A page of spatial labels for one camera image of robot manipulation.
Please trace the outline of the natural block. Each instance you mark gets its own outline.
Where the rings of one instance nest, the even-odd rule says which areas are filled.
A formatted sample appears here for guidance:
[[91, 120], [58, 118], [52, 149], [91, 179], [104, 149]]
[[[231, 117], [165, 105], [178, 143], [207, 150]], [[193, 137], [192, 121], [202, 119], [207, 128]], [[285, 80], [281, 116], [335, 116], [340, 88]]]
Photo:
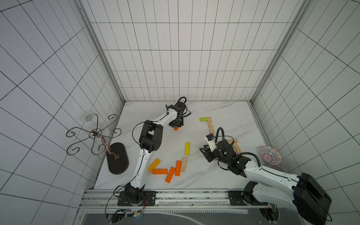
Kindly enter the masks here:
[[229, 144], [232, 144], [233, 142], [234, 142], [234, 143], [237, 143], [238, 141], [237, 141], [237, 139], [234, 139], [234, 140], [228, 140], [228, 143], [229, 143]]
[[209, 130], [211, 132], [211, 134], [215, 135], [216, 132], [214, 131], [214, 127], [213, 126], [209, 126]]
[[181, 172], [185, 172], [185, 171], [186, 171], [187, 162], [188, 162], [188, 158], [187, 158], [187, 157], [183, 157], [183, 158], [182, 158], [182, 161], [181, 161]]

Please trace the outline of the yellow-green block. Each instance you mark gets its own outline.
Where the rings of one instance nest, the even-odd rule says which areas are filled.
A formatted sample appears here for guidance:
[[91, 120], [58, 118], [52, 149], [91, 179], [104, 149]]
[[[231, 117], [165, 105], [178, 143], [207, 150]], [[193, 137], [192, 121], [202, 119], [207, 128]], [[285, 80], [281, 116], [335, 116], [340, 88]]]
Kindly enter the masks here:
[[186, 142], [185, 155], [187, 155], [187, 156], [190, 155], [190, 142]]

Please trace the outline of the natural block diagonal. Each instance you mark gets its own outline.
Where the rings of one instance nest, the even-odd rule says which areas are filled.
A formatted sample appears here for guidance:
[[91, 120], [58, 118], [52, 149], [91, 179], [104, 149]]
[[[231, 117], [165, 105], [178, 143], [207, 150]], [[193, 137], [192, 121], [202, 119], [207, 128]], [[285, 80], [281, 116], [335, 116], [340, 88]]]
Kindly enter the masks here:
[[212, 127], [213, 127], [212, 118], [211, 118], [211, 117], [208, 117], [208, 118], [207, 118], [207, 121], [208, 121], [208, 126], [209, 126], [209, 128], [212, 128]]
[[235, 142], [233, 145], [233, 148], [235, 149], [236, 153], [237, 154], [241, 154], [242, 153], [242, 150], [240, 149], [239, 145], [237, 142]]

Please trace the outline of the long orange block bottom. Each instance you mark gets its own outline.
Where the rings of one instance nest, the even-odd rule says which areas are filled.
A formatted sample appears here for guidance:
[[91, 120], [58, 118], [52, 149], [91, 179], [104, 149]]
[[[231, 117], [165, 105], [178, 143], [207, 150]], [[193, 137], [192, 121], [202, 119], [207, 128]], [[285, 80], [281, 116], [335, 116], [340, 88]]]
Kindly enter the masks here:
[[172, 180], [172, 178], [173, 178], [173, 176], [175, 174], [175, 171], [176, 171], [176, 168], [174, 168], [174, 167], [170, 168], [169, 173], [168, 173], [168, 175], [167, 175], [167, 177], [165, 179], [165, 182], [167, 182], [167, 183], [171, 182], [171, 180]]

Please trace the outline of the orange block horizontal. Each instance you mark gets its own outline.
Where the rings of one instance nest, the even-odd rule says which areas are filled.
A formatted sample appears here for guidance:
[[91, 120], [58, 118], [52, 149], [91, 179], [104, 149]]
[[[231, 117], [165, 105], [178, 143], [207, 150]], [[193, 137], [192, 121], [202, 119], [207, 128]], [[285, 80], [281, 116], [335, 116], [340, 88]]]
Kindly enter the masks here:
[[152, 171], [152, 173], [154, 175], [167, 175], [168, 174], [168, 169], [154, 169]]

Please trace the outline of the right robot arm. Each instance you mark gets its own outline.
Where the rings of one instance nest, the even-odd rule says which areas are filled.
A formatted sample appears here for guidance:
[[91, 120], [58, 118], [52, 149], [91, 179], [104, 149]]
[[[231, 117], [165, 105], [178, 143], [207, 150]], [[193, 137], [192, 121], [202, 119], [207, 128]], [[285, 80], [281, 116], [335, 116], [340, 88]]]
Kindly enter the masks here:
[[226, 170], [249, 180], [241, 194], [247, 205], [271, 203], [285, 207], [298, 212], [312, 225], [332, 221], [329, 215], [332, 199], [311, 175], [263, 167], [258, 156], [251, 152], [236, 154], [221, 127], [215, 135], [208, 134], [205, 140], [207, 144], [199, 150], [208, 162], [221, 162], [227, 165]]

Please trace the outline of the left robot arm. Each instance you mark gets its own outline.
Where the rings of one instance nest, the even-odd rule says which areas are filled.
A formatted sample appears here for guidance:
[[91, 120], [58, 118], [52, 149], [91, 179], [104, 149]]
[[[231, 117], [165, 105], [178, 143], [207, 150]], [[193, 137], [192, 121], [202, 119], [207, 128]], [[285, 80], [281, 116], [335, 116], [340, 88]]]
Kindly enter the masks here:
[[151, 162], [152, 153], [160, 148], [164, 126], [180, 128], [184, 125], [184, 118], [191, 115], [191, 111], [186, 106], [186, 101], [186, 97], [180, 97], [174, 105], [166, 105], [166, 112], [154, 121], [142, 122], [143, 127], [139, 140], [136, 141], [140, 148], [139, 159], [132, 179], [125, 184], [124, 191], [119, 195], [122, 200], [127, 200], [133, 205], [142, 203], [145, 187], [143, 177]]

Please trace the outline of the yellow-orange wooden block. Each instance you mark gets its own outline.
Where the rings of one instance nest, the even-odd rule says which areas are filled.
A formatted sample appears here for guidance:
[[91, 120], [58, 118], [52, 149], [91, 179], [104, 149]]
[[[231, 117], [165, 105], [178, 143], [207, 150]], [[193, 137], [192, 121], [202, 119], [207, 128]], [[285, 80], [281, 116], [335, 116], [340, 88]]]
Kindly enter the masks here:
[[149, 167], [148, 167], [148, 172], [152, 172], [159, 164], [160, 164], [160, 160], [157, 158]]

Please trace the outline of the patterned red blue plate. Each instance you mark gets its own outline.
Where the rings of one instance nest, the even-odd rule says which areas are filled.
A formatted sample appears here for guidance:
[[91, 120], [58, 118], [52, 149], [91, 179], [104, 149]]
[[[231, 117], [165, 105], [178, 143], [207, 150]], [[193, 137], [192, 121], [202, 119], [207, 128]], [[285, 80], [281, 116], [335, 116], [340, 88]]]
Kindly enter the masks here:
[[262, 160], [267, 164], [279, 165], [282, 161], [280, 153], [270, 146], [262, 147], [260, 150], [260, 155]]

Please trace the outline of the lilac bowl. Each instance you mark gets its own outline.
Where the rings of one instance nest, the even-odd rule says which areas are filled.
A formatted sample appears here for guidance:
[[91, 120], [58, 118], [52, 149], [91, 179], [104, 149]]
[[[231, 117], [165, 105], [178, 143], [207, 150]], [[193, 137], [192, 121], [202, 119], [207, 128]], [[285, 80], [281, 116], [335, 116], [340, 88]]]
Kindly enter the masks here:
[[271, 169], [274, 169], [274, 170], [277, 170], [280, 172], [285, 172], [284, 169], [279, 165], [268, 165], [268, 168], [271, 168]]

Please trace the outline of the dark oval stand base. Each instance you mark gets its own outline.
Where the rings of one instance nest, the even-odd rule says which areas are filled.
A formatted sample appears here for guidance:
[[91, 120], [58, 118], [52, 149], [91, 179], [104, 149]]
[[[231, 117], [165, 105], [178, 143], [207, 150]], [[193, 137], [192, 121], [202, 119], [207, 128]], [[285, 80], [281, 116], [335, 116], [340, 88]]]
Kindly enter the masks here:
[[116, 142], [110, 145], [110, 150], [106, 151], [106, 158], [110, 173], [119, 175], [124, 173], [128, 166], [129, 160], [125, 146]]

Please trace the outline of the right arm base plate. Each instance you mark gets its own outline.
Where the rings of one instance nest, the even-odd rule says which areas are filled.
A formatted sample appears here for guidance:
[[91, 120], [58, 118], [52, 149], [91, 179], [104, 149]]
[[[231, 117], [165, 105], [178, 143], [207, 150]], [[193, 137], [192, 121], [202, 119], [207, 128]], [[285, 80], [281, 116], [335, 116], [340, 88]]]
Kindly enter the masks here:
[[266, 202], [259, 202], [253, 196], [244, 194], [242, 190], [228, 191], [231, 206], [267, 206]]

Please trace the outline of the aluminium mounting rail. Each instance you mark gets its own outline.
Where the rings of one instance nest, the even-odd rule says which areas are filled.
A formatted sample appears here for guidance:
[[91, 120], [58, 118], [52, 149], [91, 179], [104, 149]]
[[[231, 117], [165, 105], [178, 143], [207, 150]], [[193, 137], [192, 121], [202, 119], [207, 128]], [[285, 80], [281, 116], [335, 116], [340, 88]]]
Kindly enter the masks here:
[[241, 189], [158, 189], [145, 190], [144, 200], [131, 203], [122, 190], [86, 190], [79, 214], [108, 215], [117, 211], [125, 214], [150, 213], [231, 213], [247, 214], [248, 210], [285, 209], [280, 203], [261, 200], [251, 205], [242, 199]]

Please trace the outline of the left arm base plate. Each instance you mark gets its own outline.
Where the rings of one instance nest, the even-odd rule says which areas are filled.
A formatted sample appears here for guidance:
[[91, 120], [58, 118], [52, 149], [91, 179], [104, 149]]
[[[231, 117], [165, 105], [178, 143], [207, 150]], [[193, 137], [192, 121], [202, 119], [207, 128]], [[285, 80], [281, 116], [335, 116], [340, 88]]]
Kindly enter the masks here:
[[156, 191], [143, 191], [138, 195], [130, 194], [129, 192], [120, 192], [120, 197], [117, 202], [118, 206], [154, 206], [156, 200]]

